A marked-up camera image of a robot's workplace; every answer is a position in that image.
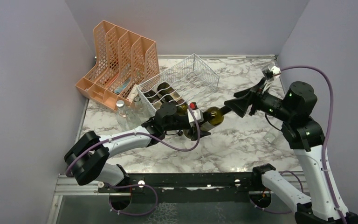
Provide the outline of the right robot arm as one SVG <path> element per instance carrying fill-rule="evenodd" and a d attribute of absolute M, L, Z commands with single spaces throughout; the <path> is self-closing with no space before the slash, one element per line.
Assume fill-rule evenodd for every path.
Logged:
<path fill-rule="evenodd" d="M 326 177 L 330 165 L 323 143 L 322 127 L 311 117 L 317 102 L 314 89 L 302 81 L 293 82 L 284 98 L 262 91 L 264 81 L 244 91 L 224 105 L 238 116 L 262 111 L 282 122 L 282 133 L 294 151 L 308 186 L 306 195 L 286 181 L 270 164 L 253 168 L 251 186 L 273 191 L 294 213 L 298 224 L 357 224 L 358 215 L 350 212 L 336 190 L 333 177 Z"/>

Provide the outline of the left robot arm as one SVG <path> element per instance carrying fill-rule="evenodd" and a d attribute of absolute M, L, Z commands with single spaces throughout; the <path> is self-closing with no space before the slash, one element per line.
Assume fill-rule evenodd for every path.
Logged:
<path fill-rule="evenodd" d="M 123 191 L 127 188 L 129 176 L 121 165 L 108 164 L 109 158 L 158 143 L 184 152 L 186 149 L 165 142 L 165 133 L 190 130 L 191 139 L 199 142 L 203 134 L 200 128 L 203 120 L 202 111 L 195 103 L 190 104 L 184 115 L 177 112 L 173 103 L 164 103 L 153 117 L 129 131 L 101 136 L 89 131 L 65 154 L 64 161 L 68 165 L 65 174 L 74 177 L 80 186 L 99 181 L 111 185 L 115 191 Z"/>

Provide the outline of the green wine bottle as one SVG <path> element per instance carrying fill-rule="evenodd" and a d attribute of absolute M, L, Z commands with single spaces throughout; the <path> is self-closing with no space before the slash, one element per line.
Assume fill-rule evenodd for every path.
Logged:
<path fill-rule="evenodd" d="M 187 102 L 167 82 L 159 84 L 157 90 L 158 95 L 165 102 L 174 103 L 176 105 L 179 114 L 185 115 L 187 113 Z"/>
<path fill-rule="evenodd" d="M 200 137 L 211 135 L 210 131 L 215 127 L 219 126 L 224 121 L 224 115 L 231 112 L 232 110 L 227 106 L 221 108 L 210 107 L 203 114 L 203 121 L 199 123 Z M 192 141 L 197 140 L 197 130 L 192 127 L 189 130 L 183 131 L 184 135 Z"/>
<path fill-rule="evenodd" d="M 144 93 L 144 96 L 151 103 L 151 105 L 157 110 L 165 102 L 156 92 L 150 90 Z"/>

